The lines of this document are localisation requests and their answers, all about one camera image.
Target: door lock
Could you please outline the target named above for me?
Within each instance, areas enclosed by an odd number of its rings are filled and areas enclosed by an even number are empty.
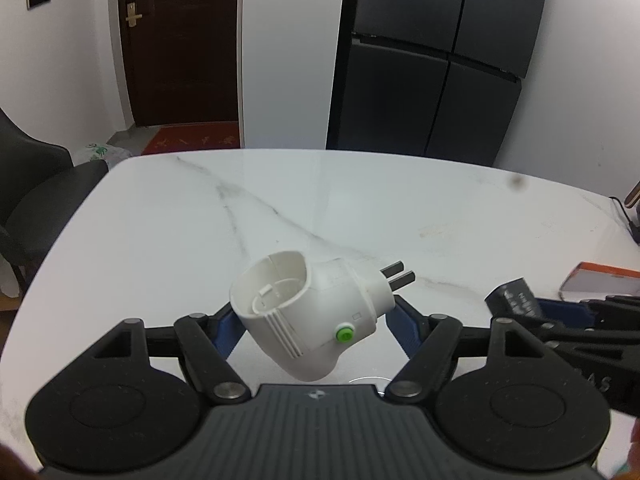
[[[135,27],[140,18],[142,18],[142,14],[136,14],[136,3],[127,4],[127,17],[125,20],[129,23],[129,28]]]

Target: refrigerator door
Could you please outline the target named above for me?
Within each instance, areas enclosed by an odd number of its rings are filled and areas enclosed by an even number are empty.
[[[545,0],[465,0],[456,54],[527,74]]]
[[[519,79],[452,62],[425,155],[491,166],[519,95]]]
[[[462,0],[358,0],[354,32],[451,51]]]
[[[353,40],[337,148],[423,155],[447,62]]]

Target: power plug adapter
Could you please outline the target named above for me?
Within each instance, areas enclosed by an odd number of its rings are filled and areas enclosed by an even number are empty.
[[[230,302],[265,354],[293,377],[315,381],[376,331],[378,318],[395,305],[394,291],[415,281],[403,270],[402,262],[377,270],[343,258],[311,263],[284,251],[242,273]]]

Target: plug prong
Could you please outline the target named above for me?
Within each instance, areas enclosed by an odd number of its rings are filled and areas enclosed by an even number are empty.
[[[395,292],[399,288],[409,285],[409,283],[413,283],[415,281],[415,272],[412,270],[408,270],[404,274],[400,274],[400,276],[389,281],[389,286],[391,290]]]
[[[391,278],[393,275],[398,272],[402,272],[404,270],[404,263],[396,262],[394,264],[385,267],[384,269],[380,269],[380,272],[385,275],[385,278]]]

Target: red doormat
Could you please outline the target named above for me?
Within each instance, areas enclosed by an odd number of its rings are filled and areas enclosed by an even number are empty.
[[[176,124],[160,128],[142,150],[142,155],[239,147],[238,122]]]

